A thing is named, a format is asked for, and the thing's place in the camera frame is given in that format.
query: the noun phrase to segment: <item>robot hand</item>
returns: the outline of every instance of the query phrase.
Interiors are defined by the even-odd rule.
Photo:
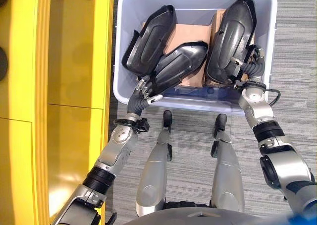
[[[134,113],[138,116],[141,115],[143,109],[148,105],[161,100],[163,95],[155,95],[148,98],[151,93],[152,83],[147,83],[144,79],[140,80],[136,86],[134,92],[132,93],[129,103],[128,103],[128,113]]]

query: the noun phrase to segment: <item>black plastic cover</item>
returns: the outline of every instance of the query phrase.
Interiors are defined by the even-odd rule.
[[[178,85],[189,74],[199,70],[208,52],[208,44],[202,41],[183,43],[163,56],[151,75],[150,97]]]
[[[122,65],[137,76],[149,75],[163,55],[175,26],[174,7],[164,5],[148,18],[140,33],[134,30],[131,43],[123,55]]]
[[[237,0],[224,13],[218,32],[214,37],[214,47],[206,66],[207,76],[220,84],[231,84],[241,79],[240,67],[231,62],[234,57],[247,62],[254,29],[257,24],[252,0]]]

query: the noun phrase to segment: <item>brown cardboard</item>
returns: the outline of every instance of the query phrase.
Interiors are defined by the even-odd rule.
[[[211,48],[213,48],[213,38],[220,27],[220,23],[225,11],[226,11],[225,9],[218,9],[216,13],[213,15],[212,22],[211,22],[212,29],[211,29],[211,36],[210,36]]]
[[[209,45],[211,25],[177,24],[172,35],[168,39],[164,53],[167,54],[176,47],[186,42],[204,41]],[[205,84],[205,64],[195,74],[185,77],[180,86],[203,88]]]

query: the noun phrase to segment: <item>black connector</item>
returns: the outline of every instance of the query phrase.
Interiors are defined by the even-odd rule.
[[[285,136],[282,128],[276,121],[263,122],[255,126],[253,132],[258,142],[270,137]]]
[[[112,186],[115,176],[99,167],[93,167],[88,173],[83,185],[99,193],[106,194]]]

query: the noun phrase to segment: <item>cardboard box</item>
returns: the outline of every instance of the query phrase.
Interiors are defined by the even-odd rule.
[[[204,41],[208,45],[211,37],[211,25],[176,24],[176,28],[168,39],[164,53],[167,54],[186,42]],[[179,86],[203,88],[205,84],[205,64],[199,71],[185,77]]]

